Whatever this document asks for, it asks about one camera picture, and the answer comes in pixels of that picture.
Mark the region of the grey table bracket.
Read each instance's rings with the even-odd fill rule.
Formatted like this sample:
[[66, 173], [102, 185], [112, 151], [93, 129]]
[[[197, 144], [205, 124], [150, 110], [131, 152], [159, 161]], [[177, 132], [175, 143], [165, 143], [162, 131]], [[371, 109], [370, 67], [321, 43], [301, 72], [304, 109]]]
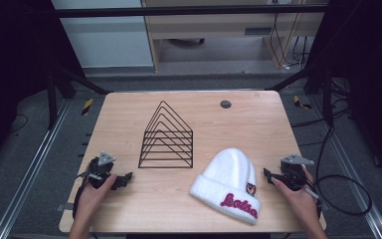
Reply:
[[74, 209], [74, 204], [67, 202], [67, 203], [59, 203], [55, 210], [59, 212], [64, 212], [65, 210], [73, 210]]

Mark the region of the dark curtain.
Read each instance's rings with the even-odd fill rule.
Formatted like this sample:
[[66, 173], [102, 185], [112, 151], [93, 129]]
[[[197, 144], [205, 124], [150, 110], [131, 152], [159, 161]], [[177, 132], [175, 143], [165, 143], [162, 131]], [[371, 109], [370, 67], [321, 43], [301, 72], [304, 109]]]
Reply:
[[382, 165], [382, 0], [329, 0], [308, 63], [349, 82], [350, 107]]
[[0, 0], [0, 146], [20, 101], [46, 88], [44, 56], [35, 51], [26, 22], [45, 37], [58, 62], [82, 76], [82, 66], [58, 19], [29, 17], [30, 10], [52, 10], [51, 0]]

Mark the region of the light wooden desk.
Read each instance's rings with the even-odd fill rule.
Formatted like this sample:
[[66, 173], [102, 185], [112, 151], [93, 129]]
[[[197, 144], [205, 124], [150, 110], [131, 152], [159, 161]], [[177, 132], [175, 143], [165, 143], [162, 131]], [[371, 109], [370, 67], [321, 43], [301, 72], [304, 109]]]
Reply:
[[[144, 7], [221, 5], [326, 4], [328, 0], [140, 0]], [[287, 52], [295, 37], [314, 37], [322, 13], [247, 15], [147, 16], [147, 35], [153, 65], [159, 67], [161, 46], [169, 39], [207, 39], [257, 36], [264, 39], [275, 67], [287, 64]]]

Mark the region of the yellow black hazard tape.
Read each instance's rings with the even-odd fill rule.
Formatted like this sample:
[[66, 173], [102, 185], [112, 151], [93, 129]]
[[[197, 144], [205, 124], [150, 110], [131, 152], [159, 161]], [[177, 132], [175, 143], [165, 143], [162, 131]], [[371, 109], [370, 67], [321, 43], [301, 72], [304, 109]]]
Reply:
[[293, 104], [298, 107], [298, 108], [302, 108], [302, 109], [306, 109], [306, 110], [310, 110], [312, 109], [312, 106], [310, 104], [303, 104], [299, 97], [298, 96], [293, 96]]
[[82, 116], [86, 116], [88, 114], [93, 101], [94, 101], [93, 99], [87, 99], [86, 100], [85, 105], [84, 105], [82, 112], [81, 112]]

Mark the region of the black wire rack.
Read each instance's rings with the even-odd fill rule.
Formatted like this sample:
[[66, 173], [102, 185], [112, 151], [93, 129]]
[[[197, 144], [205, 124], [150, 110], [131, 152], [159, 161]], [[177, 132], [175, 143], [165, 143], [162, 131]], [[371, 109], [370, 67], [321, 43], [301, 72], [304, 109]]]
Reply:
[[193, 129], [161, 101], [143, 133], [139, 168], [192, 168]]

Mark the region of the person's left hand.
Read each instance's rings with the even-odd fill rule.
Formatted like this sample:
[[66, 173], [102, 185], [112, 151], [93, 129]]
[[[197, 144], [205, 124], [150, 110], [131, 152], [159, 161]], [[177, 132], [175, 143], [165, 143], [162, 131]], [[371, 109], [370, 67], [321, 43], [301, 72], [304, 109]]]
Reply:
[[115, 180], [116, 174], [112, 174], [100, 188], [94, 188], [89, 184], [85, 186], [78, 201], [75, 221], [90, 222], [93, 219]]

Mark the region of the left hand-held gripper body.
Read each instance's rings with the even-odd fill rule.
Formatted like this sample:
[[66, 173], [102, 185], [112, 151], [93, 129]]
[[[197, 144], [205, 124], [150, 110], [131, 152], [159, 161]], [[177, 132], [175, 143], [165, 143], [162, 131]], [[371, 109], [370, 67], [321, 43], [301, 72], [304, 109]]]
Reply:
[[88, 183], [94, 188], [100, 188], [109, 178], [113, 163], [114, 158], [103, 151], [99, 156], [93, 158], [86, 170], [79, 174], [79, 177], [83, 179], [81, 188]]

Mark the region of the black horizontal frame bar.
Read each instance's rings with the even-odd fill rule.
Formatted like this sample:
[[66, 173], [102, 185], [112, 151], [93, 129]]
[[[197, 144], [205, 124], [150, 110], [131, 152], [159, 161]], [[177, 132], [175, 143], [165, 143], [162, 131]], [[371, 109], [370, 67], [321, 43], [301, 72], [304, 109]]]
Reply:
[[52, 15], [60, 18], [84, 17], [135, 17], [135, 16], [181, 16], [225, 14], [274, 14], [274, 13], [319, 13], [325, 12], [327, 4], [293, 5], [222, 5], [144, 8], [63, 9]]

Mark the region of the white knit beanie hat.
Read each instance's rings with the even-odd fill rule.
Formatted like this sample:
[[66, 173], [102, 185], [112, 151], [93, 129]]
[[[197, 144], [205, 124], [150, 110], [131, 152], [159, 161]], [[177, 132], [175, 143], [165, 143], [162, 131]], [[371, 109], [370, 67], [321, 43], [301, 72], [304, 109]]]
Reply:
[[256, 171], [237, 148], [218, 152], [190, 188], [190, 194], [215, 210], [256, 224], [261, 209], [257, 198]]

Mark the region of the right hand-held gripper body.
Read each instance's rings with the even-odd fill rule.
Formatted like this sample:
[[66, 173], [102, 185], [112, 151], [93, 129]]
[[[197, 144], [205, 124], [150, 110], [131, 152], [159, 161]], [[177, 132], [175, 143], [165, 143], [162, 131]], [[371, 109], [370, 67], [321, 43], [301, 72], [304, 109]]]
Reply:
[[314, 161], [297, 154], [281, 159], [282, 182], [292, 191], [299, 191], [306, 185], [307, 179], [303, 170], [304, 165], [314, 165]]

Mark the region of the black metal stand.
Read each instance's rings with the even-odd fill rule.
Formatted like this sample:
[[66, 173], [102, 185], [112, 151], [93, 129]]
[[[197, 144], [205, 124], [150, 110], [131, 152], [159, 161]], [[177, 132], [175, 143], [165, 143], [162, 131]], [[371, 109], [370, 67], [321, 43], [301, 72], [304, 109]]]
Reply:
[[80, 85], [92, 90], [100, 95], [109, 94], [109, 90], [105, 90], [92, 82], [88, 81], [85, 77], [64, 68], [60, 65], [51, 65], [47, 70], [47, 93], [48, 93], [48, 107], [49, 107], [49, 126], [48, 129], [53, 128], [58, 119], [57, 113], [57, 99], [56, 90], [59, 90], [64, 99], [72, 99], [76, 95], [71, 81], [79, 83]]
[[331, 104], [331, 68], [322, 65], [307, 66], [284, 81], [267, 88], [267, 91], [279, 92], [299, 79], [307, 78], [304, 91], [315, 93], [322, 87], [322, 115], [329, 126], [334, 126]]

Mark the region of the aluminium floor rail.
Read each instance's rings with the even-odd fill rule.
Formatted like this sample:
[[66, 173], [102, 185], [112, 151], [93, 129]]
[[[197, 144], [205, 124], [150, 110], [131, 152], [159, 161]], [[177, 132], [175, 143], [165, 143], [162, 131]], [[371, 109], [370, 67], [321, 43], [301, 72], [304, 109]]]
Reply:
[[374, 237], [376, 239], [382, 239], [382, 215], [379, 209], [373, 201], [371, 194], [366, 189], [363, 181], [356, 172], [353, 164], [350, 162], [349, 156], [345, 152], [341, 141], [334, 133], [334, 127], [329, 126], [327, 122], [324, 122], [322, 125], [326, 131], [326, 137], [322, 143], [322, 149], [324, 149], [328, 142], [330, 143], [331, 150], [334, 153], [334, 158], [337, 160], [337, 163], [342, 170], [342, 174], [319, 174], [320, 160], [323, 153], [323, 150], [321, 150], [317, 159], [317, 165], [314, 174], [315, 182], [319, 184], [321, 180], [325, 180], [327, 178], [340, 178], [345, 183], [348, 183], [352, 194], [354, 195], [354, 198], [356, 199], [356, 202], [361, 209], [359, 215], [366, 218], [366, 221]]
[[33, 184], [45, 162], [47, 155], [55, 141], [55, 138], [66, 118], [67, 111], [71, 104], [70, 100], [62, 100], [62, 104], [57, 111], [57, 119], [54, 125], [46, 131], [46, 134], [37, 149], [32, 162], [30, 163], [22, 181], [20, 182], [12, 200], [7, 206], [5, 213], [0, 219], [0, 239], [7, 239], [18, 215], [23, 208], [25, 201], [31, 191]]

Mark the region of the white cabinet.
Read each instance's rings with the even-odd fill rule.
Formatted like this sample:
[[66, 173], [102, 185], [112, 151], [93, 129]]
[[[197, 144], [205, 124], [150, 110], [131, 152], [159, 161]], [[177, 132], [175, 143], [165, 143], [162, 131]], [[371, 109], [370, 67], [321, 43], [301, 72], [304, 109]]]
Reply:
[[[57, 10], [141, 7], [140, 0], [51, 0]], [[63, 18], [85, 69], [152, 67], [144, 19], [138, 17]]]

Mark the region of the person's right hand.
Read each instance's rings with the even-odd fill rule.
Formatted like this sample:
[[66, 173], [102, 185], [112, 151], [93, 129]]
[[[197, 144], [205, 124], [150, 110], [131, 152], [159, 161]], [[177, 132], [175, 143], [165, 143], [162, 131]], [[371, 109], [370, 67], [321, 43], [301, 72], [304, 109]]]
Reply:
[[290, 190], [283, 182], [278, 181], [274, 186], [285, 197], [286, 202], [298, 219], [300, 225], [307, 220], [313, 220], [317, 216], [316, 199], [305, 189], [299, 191]]

